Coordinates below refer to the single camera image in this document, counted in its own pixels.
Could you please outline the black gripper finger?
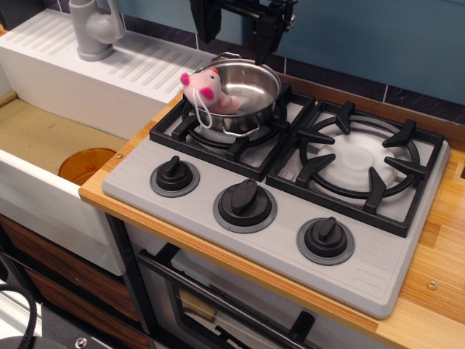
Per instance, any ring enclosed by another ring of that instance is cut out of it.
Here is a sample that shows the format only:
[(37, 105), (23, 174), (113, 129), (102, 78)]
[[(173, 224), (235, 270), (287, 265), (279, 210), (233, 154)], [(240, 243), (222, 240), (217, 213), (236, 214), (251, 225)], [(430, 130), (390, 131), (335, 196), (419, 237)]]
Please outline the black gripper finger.
[(200, 40), (208, 44), (221, 30), (222, 10), (215, 1), (191, 0), (190, 9)]
[(291, 14), (264, 14), (256, 21), (255, 64), (263, 65), (280, 44), (285, 32), (294, 27), (295, 16)]

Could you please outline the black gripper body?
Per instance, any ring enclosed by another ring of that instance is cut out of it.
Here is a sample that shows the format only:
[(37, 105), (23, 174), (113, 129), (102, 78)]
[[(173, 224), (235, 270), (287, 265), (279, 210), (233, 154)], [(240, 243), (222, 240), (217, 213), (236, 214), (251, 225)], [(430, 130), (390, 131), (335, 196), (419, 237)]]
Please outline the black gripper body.
[(267, 4), (259, 1), (216, 1), (216, 5), (221, 9), (256, 20), (265, 17), (290, 20), (296, 4), (297, 1), (270, 1)]

